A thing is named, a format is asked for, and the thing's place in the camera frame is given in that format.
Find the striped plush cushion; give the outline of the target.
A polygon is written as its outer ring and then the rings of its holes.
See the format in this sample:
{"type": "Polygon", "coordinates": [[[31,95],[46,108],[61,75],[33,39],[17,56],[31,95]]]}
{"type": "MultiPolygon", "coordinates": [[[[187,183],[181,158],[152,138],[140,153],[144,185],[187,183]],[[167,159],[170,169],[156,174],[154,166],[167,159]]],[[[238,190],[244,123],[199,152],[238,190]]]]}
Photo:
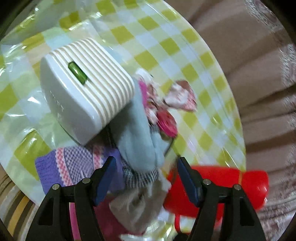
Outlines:
{"type": "Polygon", "coordinates": [[[38,210],[1,169],[1,221],[14,240],[25,240],[38,210]]]}

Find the purple pink knitted sock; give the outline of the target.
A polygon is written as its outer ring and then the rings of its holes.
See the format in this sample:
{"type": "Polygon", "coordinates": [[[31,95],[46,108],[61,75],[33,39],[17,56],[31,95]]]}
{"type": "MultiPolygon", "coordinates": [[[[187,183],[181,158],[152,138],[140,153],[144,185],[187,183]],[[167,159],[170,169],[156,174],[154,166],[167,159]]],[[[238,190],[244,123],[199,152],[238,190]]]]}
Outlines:
{"type": "Polygon", "coordinates": [[[43,192],[47,193],[56,183],[63,187],[77,184],[83,178],[90,177],[96,169],[101,168],[110,156],[116,159],[117,171],[112,178],[109,191],[123,190],[125,181],[119,150],[89,145],[57,148],[35,160],[43,192]]]}

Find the white grey cloth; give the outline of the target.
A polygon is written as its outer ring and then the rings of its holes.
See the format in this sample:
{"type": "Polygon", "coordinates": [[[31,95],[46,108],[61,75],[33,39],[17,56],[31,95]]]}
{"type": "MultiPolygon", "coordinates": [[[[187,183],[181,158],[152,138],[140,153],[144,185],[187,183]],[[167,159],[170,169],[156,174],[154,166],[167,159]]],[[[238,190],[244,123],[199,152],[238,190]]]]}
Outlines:
{"type": "Polygon", "coordinates": [[[157,218],[170,188],[171,183],[159,175],[144,188],[125,190],[109,203],[109,208],[126,230],[142,233],[157,218]]]}

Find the red white floral scrunchie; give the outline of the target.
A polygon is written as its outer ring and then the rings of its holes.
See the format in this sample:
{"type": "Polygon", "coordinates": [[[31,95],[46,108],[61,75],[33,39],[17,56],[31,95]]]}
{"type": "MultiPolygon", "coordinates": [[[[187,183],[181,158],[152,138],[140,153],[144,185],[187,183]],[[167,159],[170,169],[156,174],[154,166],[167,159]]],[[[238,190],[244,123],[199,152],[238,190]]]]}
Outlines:
{"type": "Polygon", "coordinates": [[[188,81],[175,81],[165,97],[160,97],[157,92],[157,83],[150,74],[137,73],[135,78],[137,81],[144,81],[147,85],[147,108],[144,109],[150,124],[155,125],[157,123],[158,110],[174,108],[191,112],[196,111],[196,96],[188,81]]]}

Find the white ribbed plastic device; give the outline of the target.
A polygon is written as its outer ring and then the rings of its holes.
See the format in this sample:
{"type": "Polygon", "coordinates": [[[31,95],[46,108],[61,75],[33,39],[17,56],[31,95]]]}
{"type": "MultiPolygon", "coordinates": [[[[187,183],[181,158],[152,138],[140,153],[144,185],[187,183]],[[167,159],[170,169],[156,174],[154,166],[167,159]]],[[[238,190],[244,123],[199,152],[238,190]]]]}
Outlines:
{"type": "Polygon", "coordinates": [[[135,89],[132,77],[92,38],[46,54],[40,84],[53,116],[83,146],[131,101],[135,89]]]}

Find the black white gingham cloth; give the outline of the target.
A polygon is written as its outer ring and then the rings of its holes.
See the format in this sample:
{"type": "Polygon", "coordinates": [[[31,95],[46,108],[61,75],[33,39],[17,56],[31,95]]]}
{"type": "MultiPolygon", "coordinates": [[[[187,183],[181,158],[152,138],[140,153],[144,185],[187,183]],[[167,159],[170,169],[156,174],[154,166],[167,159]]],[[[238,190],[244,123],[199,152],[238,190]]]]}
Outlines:
{"type": "Polygon", "coordinates": [[[129,189],[144,188],[154,183],[159,176],[157,168],[154,168],[152,171],[146,173],[139,173],[133,170],[126,161],[122,162],[122,170],[125,185],[129,189]]]}

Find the grey blue fleece cloth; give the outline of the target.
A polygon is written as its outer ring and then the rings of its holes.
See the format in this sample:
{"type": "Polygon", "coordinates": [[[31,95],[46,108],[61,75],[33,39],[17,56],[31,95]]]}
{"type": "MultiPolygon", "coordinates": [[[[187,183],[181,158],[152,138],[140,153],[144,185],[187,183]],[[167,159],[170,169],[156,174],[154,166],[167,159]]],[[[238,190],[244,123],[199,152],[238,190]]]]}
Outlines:
{"type": "Polygon", "coordinates": [[[165,147],[158,127],[149,125],[138,81],[133,83],[133,98],[109,126],[124,161],[134,171],[147,173],[164,165],[165,147]]]}

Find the pink soft cloth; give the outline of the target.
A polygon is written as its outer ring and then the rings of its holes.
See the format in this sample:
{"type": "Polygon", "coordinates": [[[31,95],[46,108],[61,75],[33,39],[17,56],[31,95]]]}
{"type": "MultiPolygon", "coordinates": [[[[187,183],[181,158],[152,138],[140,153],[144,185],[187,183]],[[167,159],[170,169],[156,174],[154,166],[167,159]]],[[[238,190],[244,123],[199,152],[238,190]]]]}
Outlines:
{"type": "Polygon", "coordinates": [[[138,80],[138,84],[139,84],[140,91],[141,91],[141,94],[142,94],[142,104],[143,104],[144,108],[147,108],[147,99],[148,99],[147,85],[142,80],[138,80]]]}

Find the green checkered tablecloth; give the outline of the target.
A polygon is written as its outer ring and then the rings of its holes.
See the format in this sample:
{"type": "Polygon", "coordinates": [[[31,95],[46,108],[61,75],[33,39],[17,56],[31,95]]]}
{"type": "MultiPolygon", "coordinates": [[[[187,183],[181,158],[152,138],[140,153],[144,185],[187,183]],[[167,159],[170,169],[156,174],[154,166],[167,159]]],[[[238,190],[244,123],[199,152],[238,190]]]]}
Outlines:
{"type": "Polygon", "coordinates": [[[44,193],[34,160],[73,140],[50,114],[40,60],[92,37],[126,69],[150,73],[161,95],[179,79],[193,88],[195,113],[173,110],[179,135],[164,171],[179,154],[191,164],[246,168],[233,94],[210,48],[164,1],[33,1],[1,40],[1,169],[37,206],[44,193]]]}

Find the pink round cherry pouch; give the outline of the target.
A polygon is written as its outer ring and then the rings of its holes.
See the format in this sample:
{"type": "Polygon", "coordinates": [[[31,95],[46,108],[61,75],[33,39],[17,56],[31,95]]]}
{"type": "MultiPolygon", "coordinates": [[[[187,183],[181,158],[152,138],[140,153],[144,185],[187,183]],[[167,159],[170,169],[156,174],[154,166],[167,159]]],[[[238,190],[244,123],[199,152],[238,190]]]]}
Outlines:
{"type": "Polygon", "coordinates": [[[175,138],[178,135],[177,123],[167,110],[158,110],[157,118],[158,127],[165,135],[170,138],[175,138]]]}

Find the red thermos jug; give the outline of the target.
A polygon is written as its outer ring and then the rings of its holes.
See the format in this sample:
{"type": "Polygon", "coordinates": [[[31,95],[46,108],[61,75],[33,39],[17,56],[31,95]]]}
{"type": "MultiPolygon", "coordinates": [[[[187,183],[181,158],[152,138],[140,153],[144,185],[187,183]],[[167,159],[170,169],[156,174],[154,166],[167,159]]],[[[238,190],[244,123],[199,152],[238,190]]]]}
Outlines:
{"type": "Polygon", "coordinates": [[[242,172],[219,166],[191,166],[184,158],[170,171],[171,188],[165,198],[165,210],[176,215],[196,218],[207,209],[220,221],[225,203],[234,191],[243,195],[243,203],[257,211],[266,202],[269,189],[268,174],[255,170],[242,172]]]}

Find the beige embroidered curtain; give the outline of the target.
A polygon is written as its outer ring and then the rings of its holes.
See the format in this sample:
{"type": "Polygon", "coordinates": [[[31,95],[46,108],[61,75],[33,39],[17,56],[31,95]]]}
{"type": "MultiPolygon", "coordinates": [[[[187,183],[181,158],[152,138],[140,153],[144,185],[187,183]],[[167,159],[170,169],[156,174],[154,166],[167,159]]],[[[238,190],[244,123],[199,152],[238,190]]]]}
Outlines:
{"type": "Polygon", "coordinates": [[[269,176],[258,216],[278,240],[295,215],[295,44],[263,1],[169,1],[202,36],[236,100],[248,169],[269,176]]]}

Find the magenta knitted garment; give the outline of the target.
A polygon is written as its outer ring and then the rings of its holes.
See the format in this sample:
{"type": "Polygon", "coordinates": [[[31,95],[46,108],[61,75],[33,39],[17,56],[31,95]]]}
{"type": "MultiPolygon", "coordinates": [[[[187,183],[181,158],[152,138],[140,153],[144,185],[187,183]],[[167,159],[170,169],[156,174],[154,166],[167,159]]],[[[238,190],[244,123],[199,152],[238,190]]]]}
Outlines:
{"type": "MultiPolygon", "coordinates": [[[[111,197],[106,197],[97,207],[94,207],[98,225],[105,240],[121,240],[120,235],[128,234],[128,231],[118,222],[112,214],[109,203],[113,200],[111,197]]],[[[81,240],[78,222],[76,218],[75,204],[69,204],[70,220],[74,240],[81,240]]]]}

